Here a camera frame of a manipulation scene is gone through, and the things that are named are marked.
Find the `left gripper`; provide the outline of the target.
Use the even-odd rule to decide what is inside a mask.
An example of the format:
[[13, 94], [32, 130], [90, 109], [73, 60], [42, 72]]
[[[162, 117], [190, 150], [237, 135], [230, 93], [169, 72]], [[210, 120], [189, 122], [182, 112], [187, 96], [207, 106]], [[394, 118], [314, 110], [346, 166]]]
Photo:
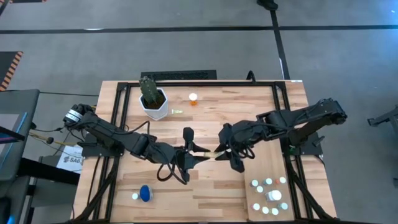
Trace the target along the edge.
[[189, 169], [194, 168], [197, 164], [209, 160], [209, 157], [205, 156], [193, 156], [190, 151], [193, 152], [210, 152], [209, 149], [200, 147], [194, 142], [190, 143], [189, 147], [174, 146], [175, 155], [172, 159], [172, 168], [170, 170], [170, 176], [175, 177], [182, 184], [187, 184], [190, 181]]

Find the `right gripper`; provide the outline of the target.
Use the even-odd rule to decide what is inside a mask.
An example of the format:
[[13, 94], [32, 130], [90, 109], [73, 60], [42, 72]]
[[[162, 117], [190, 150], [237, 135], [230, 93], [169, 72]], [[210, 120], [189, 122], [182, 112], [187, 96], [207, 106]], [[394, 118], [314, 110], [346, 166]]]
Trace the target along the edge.
[[234, 153], [252, 153], [253, 137], [256, 135], [254, 128], [257, 123], [225, 123], [218, 133], [220, 145], [217, 147], [219, 154], [216, 161], [231, 159], [231, 150]]

